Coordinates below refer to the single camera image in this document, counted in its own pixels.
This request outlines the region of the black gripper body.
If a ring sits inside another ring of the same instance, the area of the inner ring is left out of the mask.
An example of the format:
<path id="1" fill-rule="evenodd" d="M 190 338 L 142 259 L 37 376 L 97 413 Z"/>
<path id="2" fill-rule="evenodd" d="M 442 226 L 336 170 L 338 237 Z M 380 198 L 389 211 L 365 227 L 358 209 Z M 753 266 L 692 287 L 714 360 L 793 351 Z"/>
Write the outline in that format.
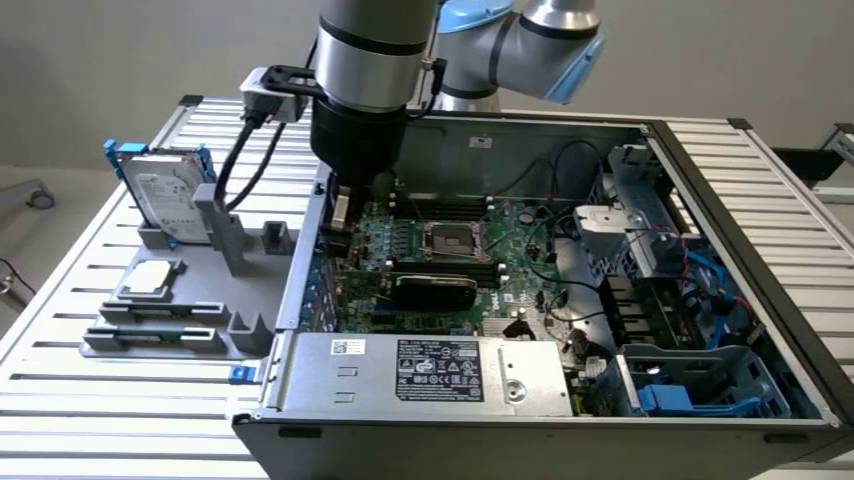
<path id="1" fill-rule="evenodd" d="M 349 187 L 352 204 L 369 196 L 376 177 L 400 158 L 408 125 L 408 109 L 374 113 L 330 99 L 313 100 L 312 148 L 332 167 L 340 186 Z"/>

